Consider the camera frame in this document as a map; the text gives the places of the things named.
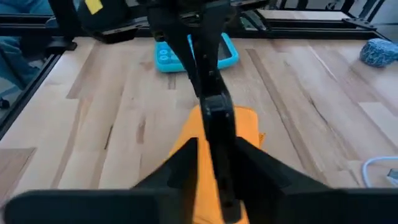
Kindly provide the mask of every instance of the yellow label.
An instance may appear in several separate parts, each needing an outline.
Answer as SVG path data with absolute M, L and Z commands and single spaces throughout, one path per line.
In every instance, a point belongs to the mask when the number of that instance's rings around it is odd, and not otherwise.
M 85 0 L 85 2 L 92 15 L 96 14 L 104 7 L 101 3 L 101 0 Z

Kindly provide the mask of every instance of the wood grain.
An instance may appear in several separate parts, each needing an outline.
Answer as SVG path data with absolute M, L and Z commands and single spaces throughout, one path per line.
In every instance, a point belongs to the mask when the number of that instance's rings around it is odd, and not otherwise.
M 164 161 L 198 104 L 186 73 L 156 70 L 152 39 L 76 41 L 0 141 L 0 201 L 131 187 Z M 396 63 L 362 64 L 360 40 L 233 42 L 240 61 L 222 75 L 234 103 L 257 111 L 270 155 L 332 187 L 364 187 L 365 160 L 398 155 Z M 371 166 L 374 185 L 394 167 Z

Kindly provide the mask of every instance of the orange cloth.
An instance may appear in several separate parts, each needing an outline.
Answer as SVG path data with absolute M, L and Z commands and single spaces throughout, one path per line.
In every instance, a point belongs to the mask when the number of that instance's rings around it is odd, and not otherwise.
M 258 148 L 264 140 L 265 134 L 258 130 L 257 114 L 250 108 L 235 106 L 236 135 L 244 138 Z M 193 223 L 224 223 L 218 200 L 217 183 L 214 177 L 213 164 L 208 142 L 203 129 L 200 107 L 192 109 L 182 132 L 170 152 L 170 156 L 180 149 L 190 138 L 198 138 L 198 182 L 193 212 Z M 242 219 L 239 224 L 249 223 L 244 206 Z

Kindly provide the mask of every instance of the blue sponge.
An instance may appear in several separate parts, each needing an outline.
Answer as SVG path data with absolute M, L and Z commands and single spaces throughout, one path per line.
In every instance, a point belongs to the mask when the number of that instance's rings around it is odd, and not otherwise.
M 373 67 L 385 67 L 398 60 L 398 45 L 383 39 L 371 39 L 363 47 L 360 59 Z

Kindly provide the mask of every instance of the wooden table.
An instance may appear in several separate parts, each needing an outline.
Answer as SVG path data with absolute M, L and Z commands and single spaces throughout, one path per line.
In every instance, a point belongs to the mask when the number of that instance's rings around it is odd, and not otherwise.
M 0 141 L 0 201 L 131 187 L 167 157 L 198 103 L 185 73 L 157 72 L 152 39 L 76 42 Z M 366 159 L 398 155 L 398 64 L 359 62 L 359 40 L 233 42 L 240 62 L 222 74 L 234 103 L 257 111 L 270 155 L 332 187 L 362 187 Z M 388 170 L 372 168 L 374 185 Z

